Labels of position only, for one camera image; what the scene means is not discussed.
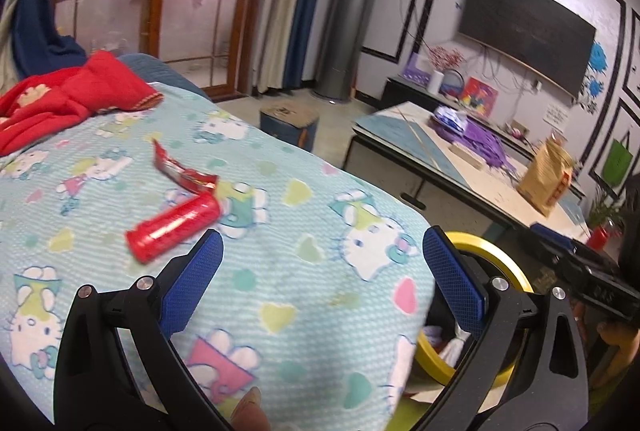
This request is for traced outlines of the person right hand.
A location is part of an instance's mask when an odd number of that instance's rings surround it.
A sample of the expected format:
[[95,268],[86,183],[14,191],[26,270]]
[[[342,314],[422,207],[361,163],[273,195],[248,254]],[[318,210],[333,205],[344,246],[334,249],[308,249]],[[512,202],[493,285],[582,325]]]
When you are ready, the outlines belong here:
[[598,336],[608,347],[615,349],[615,354],[606,366],[600,366],[602,359],[597,359],[596,373],[591,373],[594,385],[605,385],[608,381],[624,373],[632,364],[639,351],[639,330],[623,321],[602,319],[597,326],[587,327],[586,316],[589,307],[576,301],[572,308],[578,333],[582,338],[587,359],[596,357],[596,338]]

